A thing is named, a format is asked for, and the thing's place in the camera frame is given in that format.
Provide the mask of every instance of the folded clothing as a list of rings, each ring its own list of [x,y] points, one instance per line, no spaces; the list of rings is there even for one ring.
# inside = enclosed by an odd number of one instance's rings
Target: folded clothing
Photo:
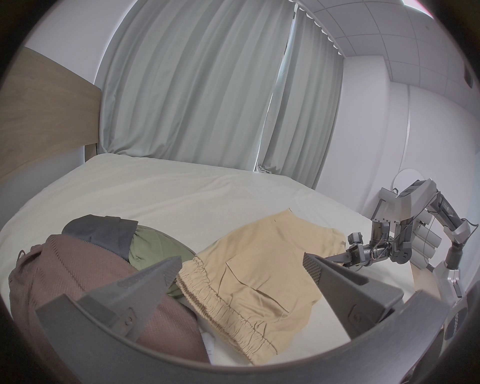
[[[182,262],[195,256],[191,249],[169,235],[120,217],[82,216],[68,223],[62,234],[111,251],[137,271],[173,256],[181,256]],[[175,282],[167,294],[174,299],[183,297]]]
[[[51,235],[17,261],[10,273],[12,317],[32,350],[63,383],[77,383],[43,334],[35,309],[60,294],[78,300],[84,292],[137,271],[116,254],[68,235]],[[165,296],[137,343],[173,356],[209,362],[195,314]]]
[[[177,285],[252,364],[283,352],[321,298],[303,254],[345,252],[345,235],[287,210],[245,225],[183,264]]]

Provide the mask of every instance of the headboard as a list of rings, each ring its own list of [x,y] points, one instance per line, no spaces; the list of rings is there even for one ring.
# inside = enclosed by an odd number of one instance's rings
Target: headboard
[[[0,88],[0,182],[46,157],[98,143],[101,90],[21,48]]]

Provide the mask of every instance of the green garment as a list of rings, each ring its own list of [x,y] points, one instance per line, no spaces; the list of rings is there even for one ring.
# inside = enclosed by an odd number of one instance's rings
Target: green garment
[[[128,254],[128,261],[137,271],[172,256],[181,256],[184,263],[193,259],[195,253],[165,233],[149,227],[137,226]],[[175,282],[171,285],[168,295],[174,299],[183,297]]]

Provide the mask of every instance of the white bed sheet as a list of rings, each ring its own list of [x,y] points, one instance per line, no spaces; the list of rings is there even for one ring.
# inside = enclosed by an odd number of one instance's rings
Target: white bed sheet
[[[290,208],[295,215],[346,235],[368,238],[371,221],[290,178],[168,160],[102,154],[88,160],[28,201],[0,231],[0,293],[8,308],[8,275],[20,250],[28,252],[69,221],[87,214],[120,216],[156,228],[199,252],[230,231]],[[414,292],[410,264],[385,261],[362,273]],[[212,363],[248,365],[215,336]],[[325,299],[289,348],[270,363],[313,356],[349,338]]]

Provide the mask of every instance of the gray-green curtain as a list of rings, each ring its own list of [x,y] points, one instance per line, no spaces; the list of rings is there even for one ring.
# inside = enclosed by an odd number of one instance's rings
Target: gray-green curtain
[[[147,1],[108,70],[100,152],[252,170],[294,6]]]
[[[297,10],[264,125],[258,169],[314,187],[335,121],[343,56]]]

